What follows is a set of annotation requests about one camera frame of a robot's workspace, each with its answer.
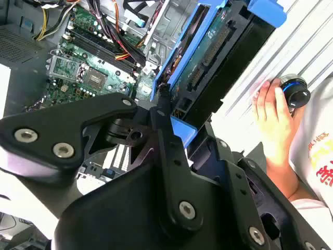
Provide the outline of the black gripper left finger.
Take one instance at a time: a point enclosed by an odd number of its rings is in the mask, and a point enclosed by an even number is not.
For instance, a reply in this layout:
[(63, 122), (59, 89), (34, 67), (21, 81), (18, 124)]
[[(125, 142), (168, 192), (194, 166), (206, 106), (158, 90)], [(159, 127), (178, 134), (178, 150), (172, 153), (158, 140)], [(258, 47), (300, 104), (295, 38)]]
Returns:
[(176, 183), (178, 177), (189, 181), (192, 173), (172, 130), (170, 106), (168, 91), (160, 92), (150, 109), (113, 93), (3, 118), (1, 150), (7, 163), (2, 168), (44, 185), (66, 186), (85, 160), (124, 143), (130, 147), (127, 173), (156, 167), (169, 201), (166, 213), (178, 221), (179, 209), (188, 219), (185, 226), (198, 228), (192, 204), (180, 200), (188, 193)]

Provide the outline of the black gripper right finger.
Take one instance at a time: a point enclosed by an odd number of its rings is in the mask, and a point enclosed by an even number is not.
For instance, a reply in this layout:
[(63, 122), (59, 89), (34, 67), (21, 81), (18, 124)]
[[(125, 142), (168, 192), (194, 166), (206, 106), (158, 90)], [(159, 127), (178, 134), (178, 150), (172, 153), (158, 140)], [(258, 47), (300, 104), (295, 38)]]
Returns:
[(205, 122), (190, 143), (191, 169), (225, 192), (229, 249), (329, 249), (253, 160), (232, 152)]

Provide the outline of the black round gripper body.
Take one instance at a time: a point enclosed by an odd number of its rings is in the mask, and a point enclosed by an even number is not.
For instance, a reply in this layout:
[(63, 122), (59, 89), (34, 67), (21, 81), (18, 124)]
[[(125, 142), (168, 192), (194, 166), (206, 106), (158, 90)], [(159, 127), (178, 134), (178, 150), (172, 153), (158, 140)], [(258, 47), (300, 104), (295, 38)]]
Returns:
[(234, 164), (211, 160), (176, 183), (186, 191), (181, 201), (192, 204), (198, 228), (176, 209), (178, 221), (167, 214), (169, 201), (156, 167), (127, 173), (73, 202), (55, 230), (54, 249), (248, 249), (245, 226), (236, 219), (229, 188)]

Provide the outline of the person's hand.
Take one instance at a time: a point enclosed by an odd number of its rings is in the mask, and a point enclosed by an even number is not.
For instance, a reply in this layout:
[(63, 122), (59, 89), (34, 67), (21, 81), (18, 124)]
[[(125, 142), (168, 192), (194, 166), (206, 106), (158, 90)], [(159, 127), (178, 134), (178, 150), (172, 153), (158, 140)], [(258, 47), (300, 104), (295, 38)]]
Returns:
[(266, 81), (255, 94), (252, 109), (266, 159), (280, 165), (288, 162), (289, 149), (303, 118), (305, 107), (291, 115), (280, 80)]

